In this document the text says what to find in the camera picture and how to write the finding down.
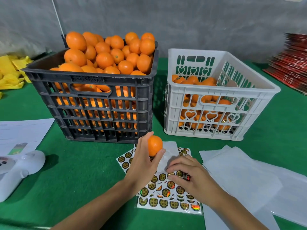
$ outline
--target heart-shaped cutout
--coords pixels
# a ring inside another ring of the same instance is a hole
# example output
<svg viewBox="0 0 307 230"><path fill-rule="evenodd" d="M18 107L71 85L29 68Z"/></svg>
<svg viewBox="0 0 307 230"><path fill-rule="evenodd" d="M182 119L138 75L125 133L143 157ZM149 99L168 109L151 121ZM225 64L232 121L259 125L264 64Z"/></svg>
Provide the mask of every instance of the heart-shaped cutout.
<svg viewBox="0 0 307 230"><path fill-rule="evenodd" d="M179 74L182 74L183 72L184 72L184 67L183 66L181 66L179 69L178 69L178 71L179 71Z"/></svg>
<svg viewBox="0 0 307 230"><path fill-rule="evenodd" d="M228 123L235 123L237 120L239 120L240 115L239 114L229 114L227 116Z"/></svg>
<svg viewBox="0 0 307 230"><path fill-rule="evenodd" d="M196 116L196 111L193 111L193 110L187 110L185 112L185 115L184 115L188 120L191 120L192 118L194 118Z"/></svg>
<svg viewBox="0 0 307 230"><path fill-rule="evenodd" d="M203 75L206 75L208 72L209 72L208 68L205 67L205 68L203 69Z"/></svg>
<svg viewBox="0 0 307 230"><path fill-rule="evenodd" d="M205 116L208 122L212 122L217 118L218 113L209 111Z"/></svg>
<svg viewBox="0 0 307 230"><path fill-rule="evenodd" d="M193 67L192 69L190 69L191 75L194 75L196 73L196 68Z"/></svg>

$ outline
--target green table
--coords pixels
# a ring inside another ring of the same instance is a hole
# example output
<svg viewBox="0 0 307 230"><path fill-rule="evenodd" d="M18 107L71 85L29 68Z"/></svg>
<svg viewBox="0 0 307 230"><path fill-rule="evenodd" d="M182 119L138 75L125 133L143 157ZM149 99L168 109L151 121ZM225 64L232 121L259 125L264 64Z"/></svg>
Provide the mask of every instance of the green table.
<svg viewBox="0 0 307 230"><path fill-rule="evenodd" d="M202 162L199 150L221 149L226 144L237 146L251 158L307 175L307 98L247 63L282 91L240 142L170 136L163 132L164 88L167 82L167 59L159 60L155 77L153 131L163 141L176 141L189 147L192 156ZM51 118L51 114L31 84L19 90L4 92L0 100L0 121ZM52 227L76 209L104 193L124 172L115 158L133 147L132 144L73 142L65 139L54 123L38 150L46 154L41 171L25 178L5 202L0 203L0 229L36 229ZM127 202L103 229L205 229L204 217L175 212L135 208L136 198ZM276 217L280 229L305 229Z"/></svg>

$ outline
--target round sticker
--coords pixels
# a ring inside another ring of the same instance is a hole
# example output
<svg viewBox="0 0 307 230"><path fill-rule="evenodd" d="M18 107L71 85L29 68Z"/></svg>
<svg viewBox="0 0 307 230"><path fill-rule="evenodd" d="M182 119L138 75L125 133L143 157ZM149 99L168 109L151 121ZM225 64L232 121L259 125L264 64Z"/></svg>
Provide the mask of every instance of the round sticker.
<svg viewBox="0 0 307 230"><path fill-rule="evenodd" d="M155 189L155 188L156 188L156 184L154 184L154 183L149 183L149 184L148 184L148 188L149 188L149 189Z"/></svg>
<svg viewBox="0 0 307 230"><path fill-rule="evenodd" d="M183 172L182 172L181 170L178 170L178 171L176 172L176 175L177 175L178 177L181 177L181 178L182 178Z"/></svg>
<svg viewBox="0 0 307 230"><path fill-rule="evenodd" d="M187 204L187 203L180 203L180 206L181 206L181 208L182 208L183 210L188 210L189 207L190 207L190 205Z"/></svg>
<svg viewBox="0 0 307 230"><path fill-rule="evenodd" d="M155 207L158 205L158 200L156 198L150 198L149 199L149 205L152 207Z"/></svg>
<svg viewBox="0 0 307 230"><path fill-rule="evenodd" d="M162 208L166 208L169 205L169 202L164 199L160 199L159 204Z"/></svg>
<svg viewBox="0 0 307 230"><path fill-rule="evenodd" d="M188 194L187 194L187 198L188 198L188 199L194 199L194 197L193 197L193 196L188 195Z"/></svg>
<svg viewBox="0 0 307 230"><path fill-rule="evenodd" d="M178 194L183 194L185 190L181 186L177 186L176 191Z"/></svg>
<svg viewBox="0 0 307 230"><path fill-rule="evenodd" d="M201 206L199 205L199 203L197 203L197 205L192 205L191 204L191 208L194 210L194 211L199 211L201 209Z"/></svg>
<svg viewBox="0 0 307 230"><path fill-rule="evenodd" d="M156 183L158 181L157 176L154 175L150 181L153 182L153 183Z"/></svg>
<svg viewBox="0 0 307 230"><path fill-rule="evenodd" d="M166 179L166 174L160 174L159 175L159 180L164 181Z"/></svg>
<svg viewBox="0 0 307 230"><path fill-rule="evenodd" d="M167 187L170 188L170 189L174 189L175 183L173 181L169 181L169 182L167 182Z"/></svg>
<svg viewBox="0 0 307 230"><path fill-rule="evenodd" d="M130 157L132 157L132 154L130 152L125 154L125 158L130 158Z"/></svg>
<svg viewBox="0 0 307 230"><path fill-rule="evenodd" d="M188 154L188 152L184 149L182 149L180 152L183 153L184 155Z"/></svg>
<svg viewBox="0 0 307 230"><path fill-rule="evenodd" d="M169 191L169 189L163 189L162 190L162 195L167 198L171 195L171 192Z"/></svg>
<svg viewBox="0 0 307 230"><path fill-rule="evenodd" d="M118 162L124 162L125 161L125 158L123 157L123 156L120 156L119 158L118 158Z"/></svg>
<svg viewBox="0 0 307 230"><path fill-rule="evenodd" d="M143 200L141 197L138 199L138 203L141 205L141 206L145 206L147 204L147 199Z"/></svg>
<svg viewBox="0 0 307 230"><path fill-rule="evenodd" d="M162 185L158 187L158 189L156 189L156 191L160 191L162 189Z"/></svg>
<svg viewBox="0 0 307 230"><path fill-rule="evenodd" d="M144 187L140 192L141 196L146 197L148 195L148 189Z"/></svg>
<svg viewBox="0 0 307 230"><path fill-rule="evenodd" d="M124 162L124 163L122 164L122 167L123 167L124 169L128 168L128 167L129 167L129 163L128 163L128 162Z"/></svg>
<svg viewBox="0 0 307 230"><path fill-rule="evenodd" d="M179 206L179 203L178 203L178 202L170 201L170 202L169 202L169 205L171 206L171 208L177 209L178 206Z"/></svg>

